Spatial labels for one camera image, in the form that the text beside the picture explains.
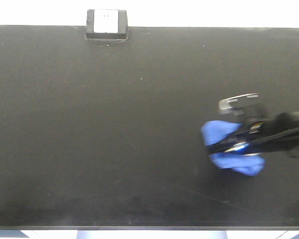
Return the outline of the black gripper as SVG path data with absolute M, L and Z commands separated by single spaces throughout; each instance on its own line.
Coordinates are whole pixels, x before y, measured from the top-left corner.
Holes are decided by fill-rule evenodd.
M 241 123 L 227 122 L 224 140 L 206 145 L 209 155 L 215 153 L 268 153 L 272 143 L 265 140 L 272 134 L 270 118 L 249 118 Z

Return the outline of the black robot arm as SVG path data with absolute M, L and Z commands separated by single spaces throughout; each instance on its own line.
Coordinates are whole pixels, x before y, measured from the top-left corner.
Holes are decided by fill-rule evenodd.
M 268 114 L 258 93 L 221 99 L 218 110 L 232 114 L 235 121 L 210 120 L 201 133 L 211 157 L 256 156 L 299 149 L 299 111 Z

